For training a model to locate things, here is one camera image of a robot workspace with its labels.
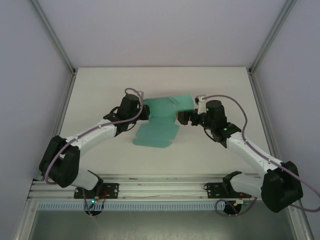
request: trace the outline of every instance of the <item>purple cable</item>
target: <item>purple cable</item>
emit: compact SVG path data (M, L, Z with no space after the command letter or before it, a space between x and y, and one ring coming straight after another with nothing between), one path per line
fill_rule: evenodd
M125 92L126 94L128 94L128 91L133 91L133 92L135 92L135 93L138 95L139 99L140 99L141 106L140 106L140 109L139 109L139 112L137 113L137 115L134 116L134 117L132 117L132 118L126 119L126 120L114 121L114 122L107 122L107 123L101 124L101 127L105 127L105 126L108 126L108 125L115 125L115 124L127 123L127 122L130 122L130 121L132 121L132 120L135 120L136 118L139 117L139 115L141 114L141 112L142 112L142 110L143 110L144 98L143 98L143 96L141 96L141 94L140 94L137 90L135 90L135 89L133 89L133 88L131 88L131 87L128 87L128 88L126 88L126 89L124 90L124 92ZM77 137L77 139L80 139L80 138L86 136L87 134L89 134L89 133L97 130L98 128L99 128L99 126L94 126L93 128L90 128L89 130L87 130L87 131L85 131L84 133L80 134L80 135ZM64 145L64 146L60 149L60 151L58 151L58 153L54 156L54 158L52 159L51 163L49 164L49 166L48 166L48 168L47 168L47 170L46 170L46 172L45 172L45 174L44 174L44 180L45 180L45 182L46 182L47 184L50 184L50 185L55 185L55 184L56 184L55 182L50 182L50 181L49 181L49 173L50 173L50 170L51 170L52 166L55 164L55 162L57 161L57 159L59 158L59 156L64 152L64 150L65 150L68 146L70 146L72 143L74 143L77 139L76 139L76 138L73 138L72 140L70 140L69 142L67 142L66 145Z
M91 216L92 214L91 214L91 212L89 210L89 205L87 203L86 192L85 192L84 188L82 188L82 195L83 195L83 199L84 199L84 205L85 205L86 209L88 210L89 216Z
M206 99L210 99L210 98L215 98L215 97L221 97L221 98L227 98L227 99L230 99L232 100L241 110L243 116L244 116L244 125L243 125L243 128L242 128L242 138L244 140L244 142L248 145L248 147L254 151L257 155L259 155L261 158L263 158L264 160L268 161L269 162L269 158L265 155L263 155L261 152L259 152L254 146L252 146L250 144L250 142L247 142L247 139L245 137L245 131L246 131L246 127L247 127L247 124L248 124L248 117L247 117L247 114L245 112L245 110L243 109L243 107L240 105L240 103L235 100L234 98L230 97L230 96L227 96L227 95L221 95L221 94L217 94L217 95L211 95L211 96L206 96L204 97L203 99L206 100ZM276 167L280 168L281 170L285 171L286 173L288 173L289 175L291 175L292 177L294 177L295 179L299 180L301 183L303 183L304 185L306 185L308 188L310 188L319 198L320 198L320 191L318 191L314 186L312 186L310 183L306 182L303 178L299 177L298 175L294 174L292 171L286 169L284 166L281 166L280 164L274 162L273 160L270 160L270 163L272 163L273 165L275 165ZM290 206L294 207L294 208L297 208L297 209L300 209L300 210L304 210L306 212L311 212L311 213L316 213L316 212L319 212L320 211L320 206L318 208L315 208L315 209L310 209L310 208L304 208L304 207L301 207L301 206L297 206L297 205L294 205L294 204L291 204Z
M214 204L214 210L215 210L215 212L216 212L217 214L219 214L220 216L223 216L223 217L237 217L237 216L241 216L241 215L246 214L247 212L249 212L249 211L253 208L253 206L255 205L255 203L256 203L256 201L257 201L257 199L258 199L258 198L253 199L253 201L251 202L251 204L249 205L249 207L248 207L244 212L240 212L240 213L237 213L237 214L235 214L235 215L223 214L223 213L221 213L221 212L218 211L218 203L220 203L220 202L225 202L226 204L228 204L228 205L233 209L233 211L234 211L235 213L237 212L236 209L235 209L235 207L234 207L234 205L233 205L231 202L229 202L229 201L227 201L227 200L224 200L224 199L219 199L218 201L215 202L215 204Z

